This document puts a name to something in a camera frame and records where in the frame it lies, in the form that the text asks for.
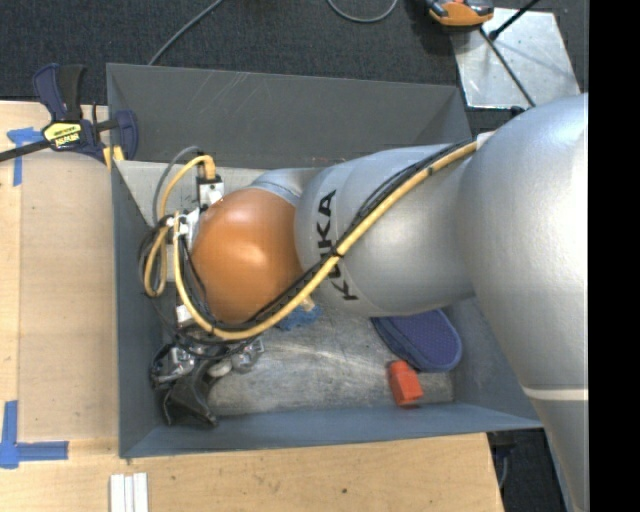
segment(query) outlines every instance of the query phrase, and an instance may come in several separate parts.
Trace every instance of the blue object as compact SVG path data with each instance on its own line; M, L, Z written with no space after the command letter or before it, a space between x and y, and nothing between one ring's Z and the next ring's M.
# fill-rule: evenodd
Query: blue object
M417 370L446 372L460 362L460 336L440 309L372 318L371 323L389 350Z
M291 313L280 320L276 324L276 327L282 329L283 331L290 331L294 327L298 327L300 325L312 324L320 317L321 314L322 310L319 306L313 306L313 309L311 309L311 311L305 311L301 306L298 306Z
M36 460L67 460L68 441L47 443L18 443L18 402L4 405L2 443L0 443L0 468L16 469L20 462Z
M31 144L33 142L40 142L43 140L42 134L34 130L32 127L20 128L18 130L9 130L7 137L13 142L16 147L20 147L24 144ZM17 187L22 183L22 157L16 158L13 164L13 186Z
M40 103L49 114L52 122L69 121L82 127L81 142L70 148L56 148L55 151L72 150L95 158L105 163L103 150L106 147L100 142L98 128L105 129L105 123L93 125L82 119L82 107L79 99L79 87L86 68L81 65L60 66L47 64L39 69L33 77L33 88ZM115 114L115 123L109 129L119 129L119 144L125 158L132 159L138 149L138 125L135 114L131 110L119 110Z

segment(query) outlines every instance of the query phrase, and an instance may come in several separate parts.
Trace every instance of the yellow cable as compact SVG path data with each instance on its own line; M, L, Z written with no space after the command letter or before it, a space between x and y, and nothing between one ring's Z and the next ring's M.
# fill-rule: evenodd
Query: yellow cable
M144 267L144 291L149 297L158 297L164 292L164 288L167 284L167 234L169 233L169 226L162 226L156 235L156 239L153 242L149 256L147 257L147 264ZM153 262L156 260L158 251L160 251L160 282L158 288L153 288L151 285L151 269L153 268Z
M161 219L165 215L165 211L167 209L167 202L169 200L169 196L173 190L173 187L191 170L198 164L204 164L204 173L207 179L214 179L216 177L216 164L209 155L197 156L194 159L190 160L186 163L171 179L171 181L167 184L165 188L162 199L160 202L160 206L158 208L158 218ZM164 292L165 286L167 284L167 235L169 233L169 228L167 226L163 226L158 231L156 238L153 242L153 246L151 251L149 252L149 256L147 257L147 262L144 268L144 291L149 297L158 297L162 295ZM158 251L160 251L160 282L158 283L158 288L153 288L151 285L151 269L153 268L154 262L157 258Z
M467 155L473 153L477 148L477 143L471 142L455 151L452 151L448 155L442 157L440 160L437 160L432 165L427 167L426 169L422 169L417 172L414 176L412 176L409 180L399 186L396 190L391 192L389 196L382 201L378 206L376 206L369 215L367 215L358 226L353 230L353 232L336 248L336 252L338 256L330 257L316 272L316 274L311 278L311 280L298 292L298 294L291 299L282 309L280 309L277 313L267 318L260 324L251 327L249 329L245 329L242 331L226 331L220 329L218 327L214 327L211 323L209 323L202 315L198 312L198 310L194 307L191 299L189 298L184 283L182 281L182 275L180 273L180 254L178 248L178 237L180 236L179 229L177 228L178 224L178 215L175 216L176 221L176 229L174 229L174 258L173 258L173 267L176 278L176 287L178 289L178 293L180 294L180 298L183 303L187 307L187 310L193 316L196 323L204 329L206 332L214 334L224 341L233 342L238 340L244 340L247 338L251 338L253 336L257 336L258 334L266 331L270 327L273 327L280 320L282 320L285 316L291 313L296 307L298 307L311 293L320 285L320 283L324 280L324 278L333 270L333 268L340 261L340 258L344 256L347 251L355 244L360 237L362 237L367 230L375 224L375 222L386 213L389 208L391 208L397 201L399 201L402 197L404 197L409 191L411 191L414 187L416 187L419 183L422 183L425 179L431 176L433 173L438 172L440 169L446 167L447 165L459 160L461 158L466 157Z
M160 207L158 208L159 219L161 219L165 215L165 212L167 210L167 201L169 200L169 195L171 194L173 187L175 187L176 183L178 183L185 174L193 169L193 167L201 163L204 164L204 173L205 177L208 180L212 180L216 177L216 164L213 162L213 158L211 158L209 155L197 156L193 160L190 160L171 179L171 181L167 185L167 188L162 194L162 200L160 201Z

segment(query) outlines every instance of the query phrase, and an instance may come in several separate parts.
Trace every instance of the wooden table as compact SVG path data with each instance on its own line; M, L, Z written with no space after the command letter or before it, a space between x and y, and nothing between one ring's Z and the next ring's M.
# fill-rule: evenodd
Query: wooden table
M0 151L47 121L0 102ZM106 511L109 476L137 472L154 512L504 510L484 434L120 459L107 170L50 150L23 163L18 187L0 164L0 406L17 399L19 440L68 440L69 459L0 469L3 511Z

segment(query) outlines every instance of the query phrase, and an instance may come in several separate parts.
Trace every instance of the orange block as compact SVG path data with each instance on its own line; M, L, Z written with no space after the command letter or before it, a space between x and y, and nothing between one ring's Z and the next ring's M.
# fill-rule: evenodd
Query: orange block
M398 405L408 405L424 394L416 371L406 361L389 365L389 386Z

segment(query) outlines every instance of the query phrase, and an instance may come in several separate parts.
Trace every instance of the yellow label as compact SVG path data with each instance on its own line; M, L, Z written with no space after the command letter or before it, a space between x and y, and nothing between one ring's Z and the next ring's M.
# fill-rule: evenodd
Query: yellow label
M79 124L56 123L49 126L43 132L43 135L45 139L52 141L60 137L64 137L64 138L71 137L73 136L73 134L77 134L81 131L82 131L82 126L80 126ZM75 137L73 137L72 139L66 140L64 142L58 142L56 140L56 146L60 146L66 142L72 142L74 140L78 140L79 138L80 138L80 135L75 135Z
M60 146L64 146L65 144L69 144L70 142L75 142L78 139L80 139L79 133L71 133L69 135L63 135L62 137L54 139L54 142L56 144L56 147L59 148Z

